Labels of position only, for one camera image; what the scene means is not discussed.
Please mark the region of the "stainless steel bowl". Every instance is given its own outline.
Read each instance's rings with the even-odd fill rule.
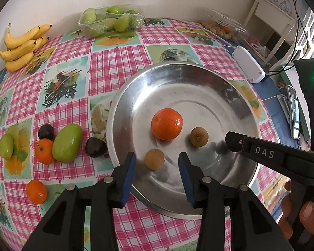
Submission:
[[[151,119],[160,109],[171,107],[183,117],[181,133],[172,141],[157,139]],[[200,148],[189,141],[197,126],[209,134]],[[178,155],[186,152],[193,165],[224,185],[251,185],[258,172],[256,162],[228,150],[228,131],[259,137],[250,104],[236,88],[214,71],[191,63],[168,62],[147,67],[131,78],[116,94],[107,120],[107,144],[114,167],[129,151],[137,156],[132,194],[146,206],[173,218],[196,220],[201,209],[186,200],[178,170]],[[165,164],[151,171],[144,164],[146,152],[159,148]]]

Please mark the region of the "black clamp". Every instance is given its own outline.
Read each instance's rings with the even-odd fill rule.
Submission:
[[[314,236],[305,230],[299,212],[307,201],[314,202],[314,152],[307,152],[271,141],[228,132],[226,143],[233,152],[239,152],[291,179],[293,235],[289,240],[295,251],[314,250]]]
[[[23,247],[23,251],[83,251],[86,206],[90,213],[90,247],[118,251],[113,208],[121,209],[129,199],[136,167],[130,152],[123,165],[94,186],[69,184],[50,207]]]
[[[231,250],[292,251],[275,220],[247,185],[223,186],[204,176],[185,152],[179,155],[178,165],[187,200],[193,208],[203,208],[197,251],[224,250],[225,206],[230,207]]]

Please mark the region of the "white chair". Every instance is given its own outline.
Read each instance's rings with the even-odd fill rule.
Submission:
[[[248,24],[253,14],[268,24],[268,26],[280,35],[279,41],[265,59],[266,62],[269,62],[296,24],[296,21],[271,2],[267,0],[255,0],[245,22],[243,23],[243,27]]]

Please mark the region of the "pink checkered tablecloth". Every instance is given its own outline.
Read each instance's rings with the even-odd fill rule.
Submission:
[[[215,70],[236,87],[248,89],[255,99],[259,98],[223,45],[213,39],[211,44],[194,40],[193,32],[188,36],[183,28],[197,26],[162,19],[158,25],[143,26],[125,36],[87,39],[81,31],[70,32],[50,39],[37,51],[38,61],[30,62],[21,71],[6,73],[0,85],[0,138],[6,132],[12,133],[19,152],[27,154],[22,170],[16,168],[13,172],[0,157],[0,203],[4,207],[4,212],[0,212],[0,234],[12,249],[22,249],[64,184],[88,186],[112,173],[109,155],[92,159],[84,152],[87,139],[95,134],[94,107],[102,105],[107,109],[130,76],[158,63],[167,50],[185,53],[186,58]],[[258,106],[262,138],[277,142],[272,121],[260,99]],[[46,166],[36,159],[33,148],[38,130],[45,123],[51,124],[56,133],[69,123],[82,127],[82,146],[74,162]],[[277,176],[261,167],[255,181],[255,193],[261,200],[262,192]],[[42,205],[35,205],[26,197],[25,187],[31,179],[41,180],[48,189],[49,197]],[[200,230],[199,220],[160,215],[133,196],[123,209],[114,209],[114,223],[119,248],[124,251],[171,250],[175,246],[183,246],[177,250],[195,250],[188,244],[198,238]],[[227,218],[225,250],[230,249],[230,226]],[[85,231],[89,228],[86,221]],[[88,237],[85,249],[90,250]]]

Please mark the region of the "hand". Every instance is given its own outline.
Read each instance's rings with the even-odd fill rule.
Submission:
[[[288,191],[291,190],[290,182],[287,182],[285,184],[285,189]],[[292,237],[292,234],[293,234],[292,226],[287,221],[287,216],[289,216],[292,211],[290,194],[288,194],[287,196],[283,198],[281,207],[283,211],[283,216],[279,220],[278,226],[283,231],[285,239],[288,240]],[[305,227],[305,229],[314,235],[314,203],[313,202],[307,202],[303,205],[299,213],[299,218],[302,225]]]

